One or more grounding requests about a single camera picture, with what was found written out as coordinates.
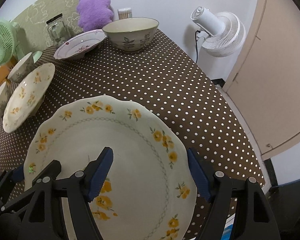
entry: table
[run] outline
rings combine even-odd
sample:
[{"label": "table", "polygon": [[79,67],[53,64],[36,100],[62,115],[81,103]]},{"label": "table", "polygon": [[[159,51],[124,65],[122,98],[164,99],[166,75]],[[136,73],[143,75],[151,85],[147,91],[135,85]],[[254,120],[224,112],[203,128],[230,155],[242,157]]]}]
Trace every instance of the table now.
[{"label": "table", "polygon": [[[54,52],[53,47],[47,48],[36,63],[52,62],[56,66],[37,114],[11,134],[3,131],[0,120],[0,171],[23,164],[40,124],[59,107],[81,98],[110,95],[144,105],[172,129],[186,148],[195,147],[215,170],[236,179],[255,176],[264,185],[253,149],[222,95],[160,30],[152,43],[136,54],[120,51],[108,40],[77,61],[56,60]],[[17,184],[11,198],[21,194],[23,188],[24,184]],[[234,214],[235,201],[231,201],[228,216]],[[184,239],[196,236],[208,207],[198,195]]]}]

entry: black floor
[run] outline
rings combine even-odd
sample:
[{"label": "black floor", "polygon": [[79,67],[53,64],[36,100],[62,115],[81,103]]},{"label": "black floor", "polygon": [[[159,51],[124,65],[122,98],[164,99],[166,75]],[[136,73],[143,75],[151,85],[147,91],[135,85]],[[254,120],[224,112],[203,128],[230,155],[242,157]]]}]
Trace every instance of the black floor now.
[{"label": "black floor", "polygon": [[300,239],[300,181],[272,187],[266,197],[282,239]]}]

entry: black cable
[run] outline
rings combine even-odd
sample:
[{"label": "black cable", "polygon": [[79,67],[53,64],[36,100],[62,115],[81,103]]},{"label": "black cable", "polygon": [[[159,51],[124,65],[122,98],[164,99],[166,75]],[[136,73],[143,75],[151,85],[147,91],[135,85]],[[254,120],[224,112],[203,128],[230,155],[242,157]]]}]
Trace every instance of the black cable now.
[{"label": "black cable", "polygon": [[194,34],[194,38],[195,38],[195,51],[197,52],[197,59],[195,61],[195,63],[197,64],[197,61],[198,61],[198,45],[197,45],[197,33],[200,33],[201,31],[197,30],[195,31],[195,34]]}]

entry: beige door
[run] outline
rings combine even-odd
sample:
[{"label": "beige door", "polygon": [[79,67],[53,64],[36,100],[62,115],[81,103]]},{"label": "beige door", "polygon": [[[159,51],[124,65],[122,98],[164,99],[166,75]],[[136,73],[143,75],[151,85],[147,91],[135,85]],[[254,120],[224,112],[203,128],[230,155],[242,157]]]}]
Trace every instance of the beige door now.
[{"label": "beige door", "polygon": [[227,90],[261,153],[300,133],[300,11],[267,0],[253,46]]}]

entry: yellow flower pattern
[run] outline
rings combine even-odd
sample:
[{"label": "yellow flower pattern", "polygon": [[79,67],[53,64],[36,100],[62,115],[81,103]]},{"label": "yellow flower pattern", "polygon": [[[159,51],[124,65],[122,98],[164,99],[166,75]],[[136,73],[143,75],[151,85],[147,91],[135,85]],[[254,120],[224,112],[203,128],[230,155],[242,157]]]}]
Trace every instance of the yellow flower pattern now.
[{"label": "yellow flower pattern", "polygon": [[27,101],[27,105],[28,106],[33,106],[34,105],[34,103],[35,103],[35,96],[34,96],[34,94],[30,94],[30,98],[28,99],[28,101]]},{"label": "yellow flower pattern", "polygon": [[[48,129],[48,134],[52,135],[57,129],[50,128]],[[42,152],[46,149],[45,143],[48,141],[48,136],[46,133],[39,133],[39,139],[35,141],[35,143],[38,143],[38,147],[36,149],[36,153]]]},{"label": "yellow flower pattern", "polygon": [[139,118],[141,118],[141,113],[138,109],[128,109],[128,115],[130,116],[130,119],[131,117],[133,117],[134,119],[136,119],[136,121],[138,121]]},{"label": "yellow flower pattern", "polygon": [[65,111],[63,115],[60,115],[59,117],[62,118],[62,120],[67,121],[67,119],[71,118],[72,112],[71,111]]},{"label": "yellow flower pattern", "polygon": [[185,185],[184,182],[178,184],[178,187],[176,187],[176,189],[179,190],[179,195],[177,196],[177,198],[181,197],[183,199],[186,199],[190,193],[190,189]]},{"label": "yellow flower pattern", "polygon": [[37,84],[38,82],[41,82],[41,76],[39,72],[37,72],[34,77],[34,84]]},{"label": "yellow flower pattern", "polygon": [[169,135],[165,135],[164,131],[162,136],[162,146],[167,148],[167,152],[169,151],[168,148],[174,148],[174,143],[171,141],[171,137]]},{"label": "yellow flower pattern", "polygon": [[103,107],[103,103],[100,101],[96,101],[92,104],[92,108],[96,111],[103,110],[102,107]]},{"label": "yellow flower pattern", "polygon": [[105,210],[111,210],[112,208],[112,201],[108,196],[98,196],[96,197],[96,204],[97,206],[105,209]]},{"label": "yellow flower pattern", "polygon": [[[111,182],[109,178],[106,178],[105,182],[103,183],[103,186],[100,190],[100,194],[104,194],[107,192],[112,191],[112,187],[111,187]],[[106,196],[106,195],[99,195],[98,197],[95,198],[95,203],[98,207],[97,211],[92,211],[92,214],[95,218],[97,218],[98,220],[109,220],[111,218],[111,215],[106,214],[106,211],[111,211],[112,215],[114,217],[117,217],[118,214],[116,212],[114,212],[114,210],[112,209],[112,201],[111,199]]]},{"label": "yellow flower pattern", "polygon": [[170,160],[170,168],[172,169],[172,165],[178,160],[178,155],[175,151],[172,151],[168,154],[169,160]]},{"label": "yellow flower pattern", "polygon": [[93,216],[95,216],[98,220],[105,220],[105,221],[107,221],[108,219],[110,219],[110,217],[108,217],[108,216],[106,215],[106,213],[99,211],[99,209],[98,209],[98,211],[96,211],[96,212],[92,212],[92,214],[93,214]]},{"label": "yellow flower pattern", "polygon": [[52,134],[54,134],[55,131],[56,131],[56,129],[50,128],[48,130],[48,134],[52,135]]},{"label": "yellow flower pattern", "polygon": [[23,87],[21,87],[21,92],[20,92],[20,94],[19,94],[19,97],[22,99],[22,98],[25,97],[25,95],[26,95],[25,89],[24,89]]},{"label": "yellow flower pattern", "polygon": [[19,107],[15,107],[15,108],[12,109],[12,111],[11,111],[10,113],[11,113],[11,114],[16,114],[16,113],[18,113],[20,110],[21,110],[21,107],[20,107],[20,108],[19,108]]},{"label": "yellow flower pattern", "polygon": [[156,142],[160,142],[163,147],[166,148],[166,152],[168,153],[168,158],[170,160],[170,168],[173,169],[173,165],[175,162],[178,160],[178,154],[175,151],[171,151],[169,153],[169,149],[174,148],[174,142],[172,141],[171,137],[169,135],[166,135],[164,130],[159,131],[156,130],[155,128],[150,127],[150,131],[152,133],[152,136]]},{"label": "yellow flower pattern", "polygon": [[161,237],[159,240],[173,240],[178,237],[178,231],[180,228],[176,228],[179,226],[179,220],[177,219],[178,214],[172,217],[169,222],[168,226],[171,228],[167,230],[166,235]]},{"label": "yellow flower pattern", "polygon": [[80,111],[85,112],[87,114],[93,114],[94,111],[105,110],[107,113],[115,114],[111,105],[106,105],[103,108],[103,103],[101,101],[96,101],[94,103],[87,102],[88,106],[86,108],[82,108]]}]

